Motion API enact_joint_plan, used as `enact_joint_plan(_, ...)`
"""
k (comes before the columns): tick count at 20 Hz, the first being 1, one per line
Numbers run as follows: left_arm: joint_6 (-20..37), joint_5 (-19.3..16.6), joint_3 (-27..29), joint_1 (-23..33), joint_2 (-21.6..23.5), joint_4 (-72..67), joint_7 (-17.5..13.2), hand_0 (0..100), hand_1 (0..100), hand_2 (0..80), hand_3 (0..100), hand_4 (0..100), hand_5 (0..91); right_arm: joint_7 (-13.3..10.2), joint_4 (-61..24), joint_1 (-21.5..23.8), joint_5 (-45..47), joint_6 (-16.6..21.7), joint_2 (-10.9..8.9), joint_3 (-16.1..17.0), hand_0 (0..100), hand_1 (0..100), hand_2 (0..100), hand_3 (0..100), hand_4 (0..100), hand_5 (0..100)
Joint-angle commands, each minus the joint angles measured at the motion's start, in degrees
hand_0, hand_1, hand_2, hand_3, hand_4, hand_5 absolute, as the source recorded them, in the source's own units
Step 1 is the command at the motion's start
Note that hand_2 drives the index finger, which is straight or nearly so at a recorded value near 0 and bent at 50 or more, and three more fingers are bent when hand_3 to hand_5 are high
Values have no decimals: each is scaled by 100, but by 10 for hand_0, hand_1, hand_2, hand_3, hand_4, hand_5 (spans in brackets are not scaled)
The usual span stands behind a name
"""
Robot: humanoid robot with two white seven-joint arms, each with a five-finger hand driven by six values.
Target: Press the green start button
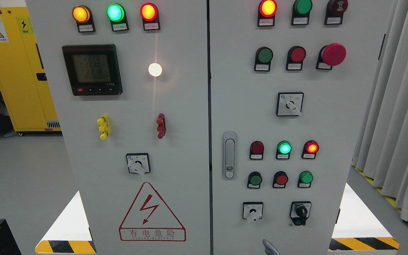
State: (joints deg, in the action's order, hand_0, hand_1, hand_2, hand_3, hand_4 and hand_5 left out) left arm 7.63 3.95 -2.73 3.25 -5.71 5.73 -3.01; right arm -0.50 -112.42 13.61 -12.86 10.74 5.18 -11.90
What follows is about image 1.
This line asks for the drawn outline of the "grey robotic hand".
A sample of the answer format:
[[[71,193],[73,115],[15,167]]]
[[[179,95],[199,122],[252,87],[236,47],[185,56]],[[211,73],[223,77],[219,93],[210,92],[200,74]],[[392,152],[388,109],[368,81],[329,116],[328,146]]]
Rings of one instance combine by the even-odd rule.
[[[279,255],[277,248],[267,239],[262,239],[262,244],[264,245],[266,255]]]

